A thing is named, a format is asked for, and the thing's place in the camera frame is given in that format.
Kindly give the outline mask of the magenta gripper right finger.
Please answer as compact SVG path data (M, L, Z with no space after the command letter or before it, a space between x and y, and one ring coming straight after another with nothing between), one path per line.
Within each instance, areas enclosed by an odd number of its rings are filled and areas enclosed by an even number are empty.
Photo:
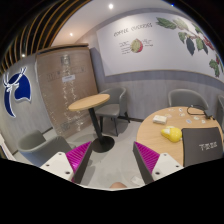
M133 143L133 153L145 184L183 169L168 153L159 154L138 142Z

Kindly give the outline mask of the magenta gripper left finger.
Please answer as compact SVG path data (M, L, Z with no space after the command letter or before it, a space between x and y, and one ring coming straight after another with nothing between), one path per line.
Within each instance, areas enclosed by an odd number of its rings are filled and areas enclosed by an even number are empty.
M41 166L41 169L65 180L80 184L91 153L91 141L89 141L67 153L56 153Z

